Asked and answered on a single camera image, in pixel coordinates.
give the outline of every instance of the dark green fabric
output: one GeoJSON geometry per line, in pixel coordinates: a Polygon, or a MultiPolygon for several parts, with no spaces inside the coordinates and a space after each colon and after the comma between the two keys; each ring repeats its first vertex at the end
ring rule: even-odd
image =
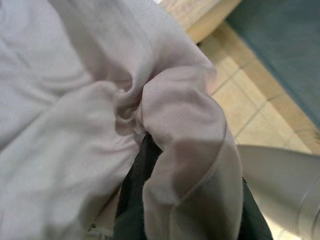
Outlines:
{"type": "Polygon", "coordinates": [[[150,134],[142,142],[140,151],[125,177],[114,221],[115,240],[146,240],[142,190],[150,178],[161,149],[150,134]]]}
{"type": "MultiPolygon", "coordinates": [[[[147,240],[144,231],[142,190],[161,152],[151,135],[147,134],[122,183],[114,223],[114,240],[147,240]]],[[[270,229],[246,182],[243,181],[243,211],[238,240],[272,239],[270,229]]]]}
{"type": "Polygon", "coordinates": [[[243,209],[238,240],[272,240],[268,224],[243,180],[243,209]]]}

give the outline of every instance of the wooden edge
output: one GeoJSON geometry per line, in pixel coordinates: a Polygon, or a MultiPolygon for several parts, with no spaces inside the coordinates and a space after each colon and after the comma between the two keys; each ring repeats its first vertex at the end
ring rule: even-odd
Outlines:
{"type": "Polygon", "coordinates": [[[194,43],[201,42],[236,8],[241,0],[221,0],[209,12],[202,16],[186,33],[194,43]]]}

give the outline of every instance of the teal surface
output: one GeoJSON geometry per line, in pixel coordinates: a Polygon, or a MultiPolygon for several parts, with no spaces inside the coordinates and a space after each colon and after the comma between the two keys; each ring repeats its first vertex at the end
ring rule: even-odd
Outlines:
{"type": "Polygon", "coordinates": [[[227,21],[320,128],[320,0],[243,0],[227,21]]]}

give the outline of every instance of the white garment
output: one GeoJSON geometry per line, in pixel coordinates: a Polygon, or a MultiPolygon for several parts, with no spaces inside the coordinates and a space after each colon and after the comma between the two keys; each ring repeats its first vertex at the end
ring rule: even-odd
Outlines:
{"type": "Polygon", "coordinates": [[[148,131],[149,240],[237,238],[241,167],[209,60],[151,0],[2,0],[0,240],[79,240],[148,131]]]}

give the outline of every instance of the beige tile floor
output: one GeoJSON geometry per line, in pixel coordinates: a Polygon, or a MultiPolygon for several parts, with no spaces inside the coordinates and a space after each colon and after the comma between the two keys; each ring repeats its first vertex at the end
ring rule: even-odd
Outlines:
{"type": "MultiPolygon", "coordinates": [[[[237,144],[319,154],[320,134],[235,32],[223,23],[200,46],[217,69],[208,86],[237,144]]],[[[266,218],[275,240],[299,240],[266,218]]]]}

